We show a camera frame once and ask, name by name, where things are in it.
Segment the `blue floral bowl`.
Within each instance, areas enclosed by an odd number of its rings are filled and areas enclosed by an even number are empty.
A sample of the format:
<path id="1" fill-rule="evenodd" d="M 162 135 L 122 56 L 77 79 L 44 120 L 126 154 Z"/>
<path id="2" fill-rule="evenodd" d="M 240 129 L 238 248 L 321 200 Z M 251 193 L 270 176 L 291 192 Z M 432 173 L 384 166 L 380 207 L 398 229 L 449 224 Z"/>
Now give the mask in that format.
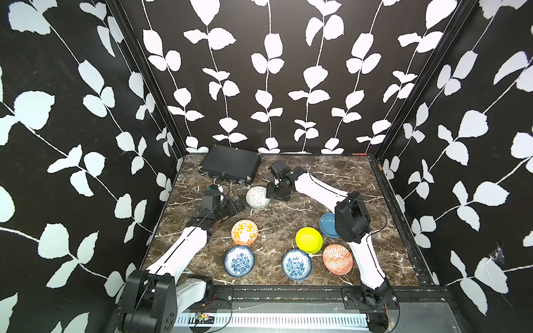
<path id="1" fill-rule="evenodd" d="M 293 249 L 284 255 L 282 269 L 290 280 L 305 280 L 312 272 L 312 260 L 302 250 Z"/>
<path id="2" fill-rule="evenodd" d="M 236 246 L 227 252 L 224 260 L 226 273 L 235 278 L 248 275 L 255 265 L 253 252 L 245 246 Z"/>

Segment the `orange floral bowl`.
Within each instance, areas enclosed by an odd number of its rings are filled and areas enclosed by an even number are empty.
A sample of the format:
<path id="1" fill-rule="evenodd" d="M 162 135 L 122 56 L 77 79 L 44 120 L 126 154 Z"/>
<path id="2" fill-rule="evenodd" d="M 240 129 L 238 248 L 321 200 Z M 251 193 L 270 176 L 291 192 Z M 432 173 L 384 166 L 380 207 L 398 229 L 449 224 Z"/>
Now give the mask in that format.
<path id="1" fill-rule="evenodd" d="M 254 243 L 258 234 L 258 226 L 248 219 L 237 222 L 231 230 L 231 238 L 239 246 L 248 246 Z"/>

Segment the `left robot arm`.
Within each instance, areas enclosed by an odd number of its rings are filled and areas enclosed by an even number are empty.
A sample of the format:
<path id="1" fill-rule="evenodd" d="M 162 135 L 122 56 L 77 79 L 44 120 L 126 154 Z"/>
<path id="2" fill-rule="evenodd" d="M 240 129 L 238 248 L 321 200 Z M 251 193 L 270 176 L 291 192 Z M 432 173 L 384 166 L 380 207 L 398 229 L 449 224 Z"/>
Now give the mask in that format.
<path id="1" fill-rule="evenodd" d="M 179 239 L 147 270 L 133 271 L 126 279 L 117 308 L 118 332 L 171 332 L 176 319 L 190 306 L 209 302 L 214 295 L 212 278 L 179 278 L 195 255 L 225 222 L 246 209 L 237 195 L 220 191 L 204 193 L 201 206 L 186 223 Z"/>

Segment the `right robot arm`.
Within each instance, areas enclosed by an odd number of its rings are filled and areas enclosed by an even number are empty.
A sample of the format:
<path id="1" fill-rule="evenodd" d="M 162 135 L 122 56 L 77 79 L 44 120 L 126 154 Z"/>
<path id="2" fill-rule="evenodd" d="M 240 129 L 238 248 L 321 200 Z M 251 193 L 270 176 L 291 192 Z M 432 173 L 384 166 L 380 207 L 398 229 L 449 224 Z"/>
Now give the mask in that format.
<path id="1" fill-rule="evenodd" d="M 339 190 L 300 167 L 290 169 L 280 160 L 273 163 L 269 171 L 274 181 L 266 188 L 268 198 L 288 201 L 294 190 L 309 196 L 335 214 L 335 231 L 348 243 L 358 265 L 362 283 L 358 298 L 369 309 L 382 306 L 391 286 L 373 248 L 371 217 L 361 194 Z"/>

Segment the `white green-patterned bowl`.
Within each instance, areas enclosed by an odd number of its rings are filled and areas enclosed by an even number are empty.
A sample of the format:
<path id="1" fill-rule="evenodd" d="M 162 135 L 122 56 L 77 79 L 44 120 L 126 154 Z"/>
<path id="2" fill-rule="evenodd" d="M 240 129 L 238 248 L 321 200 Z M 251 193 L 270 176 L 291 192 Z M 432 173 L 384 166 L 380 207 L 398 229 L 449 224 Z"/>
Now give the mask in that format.
<path id="1" fill-rule="evenodd" d="M 247 191 L 246 201 L 249 207 L 254 210 L 261 210 L 270 204 L 271 199 L 267 197 L 266 187 L 255 186 Z"/>

